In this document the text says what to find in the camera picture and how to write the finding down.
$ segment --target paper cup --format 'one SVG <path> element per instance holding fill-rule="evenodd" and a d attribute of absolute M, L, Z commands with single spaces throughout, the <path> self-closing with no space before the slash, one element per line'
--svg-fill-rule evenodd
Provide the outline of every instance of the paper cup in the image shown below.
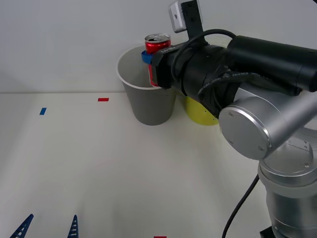
<path fill-rule="evenodd" d="M 173 89 L 162 89 L 150 84 L 148 65 L 142 62 L 139 46 L 125 52 L 117 63 L 117 74 L 127 93 L 136 119 L 145 125 L 166 122 L 173 113 Z"/>

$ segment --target silver cylinder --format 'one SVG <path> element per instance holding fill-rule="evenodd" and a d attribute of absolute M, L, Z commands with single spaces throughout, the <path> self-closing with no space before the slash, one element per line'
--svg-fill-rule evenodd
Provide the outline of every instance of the silver cylinder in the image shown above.
<path fill-rule="evenodd" d="M 290 138 L 260 160 L 259 177 L 277 238 L 317 237 L 317 151 Z"/>
<path fill-rule="evenodd" d="M 243 84 L 219 116 L 222 134 L 240 154 L 269 156 L 317 114 L 317 92 L 291 97 Z"/>

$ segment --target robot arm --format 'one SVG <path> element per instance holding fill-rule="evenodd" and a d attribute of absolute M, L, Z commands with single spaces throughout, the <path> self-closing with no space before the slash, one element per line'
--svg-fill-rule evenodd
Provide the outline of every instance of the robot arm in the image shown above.
<path fill-rule="evenodd" d="M 175 32 L 187 29 L 190 39 L 202 33 L 195 0 L 177 1 L 169 12 Z M 186 49 L 158 51 L 153 80 L 201 102 L 239 153 L 263 159 L 317 114 L 317 50 L 227 35 L 227 48 L 199 37 Z"/>
<path fill-rule="evenodd" d="M 317 50 L 203 32 L 196 0 L 177 1 L 169 13 L 189 41 L 153 56 L 154 82 L 202 103 L 231 146 L 259 160 L 275 237 L 316 238 L 317 133 L 298 130 L 317 115 Z M 208 33 L 233 39 L 211 46 Z"/>

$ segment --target cup rim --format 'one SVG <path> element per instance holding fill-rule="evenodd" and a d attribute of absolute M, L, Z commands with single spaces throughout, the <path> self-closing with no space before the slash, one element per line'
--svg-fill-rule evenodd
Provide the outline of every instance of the cup rim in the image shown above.
<path fill-rule="evenodd" d="M 120 73 L 119 73 L 119 62 L 120 62 L 121 58 L 122 58 L 126 53 L 128 53 L 129 51 L 131 51 L 131 50 L 133 50 L 133 49 L 135 49 L 135 48 L 138 48 L 138 47 L 143 47 L 143 45 L 138 45 L 138 46 L 135 46 L 135 47 L 133 47 L 133 48 L 130 48 L 130 49 L 126 50 L 126 51 L 119 57 L 119 59 L 117 60 L 117 65 L 116 65 L 116 72 L 117 72 L 118 77 L 121 79 L 121 81 L 122 81 L 124 84 L 126 84 L 126 85 L 128 85 L 128 86 L 130 86 L 130 87 L 132 87 L 132 88 L 141 89 L 141 90 L 158 90 L 158 89 L 162 89 L 161 87 L 145 88 L 145 87 L 135 86 L 135 85 L 133 85 L 133 84 L 131 84 L 131 83 L 128 83 L 127 81 L 125 81 L 125 80 L 121 77 L 121 75 L 120 75 Z"/>

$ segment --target yellow cup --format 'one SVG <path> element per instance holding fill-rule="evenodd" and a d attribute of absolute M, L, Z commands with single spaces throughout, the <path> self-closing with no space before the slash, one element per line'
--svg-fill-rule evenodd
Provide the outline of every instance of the yellow cup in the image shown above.
<path fill-rule="evenodd" d="M 217 118 L 208 112 L 203 105 L 190 97 L 186 97 L 186 113 L 191 120 L 200 125 L 218 124 Z"/>

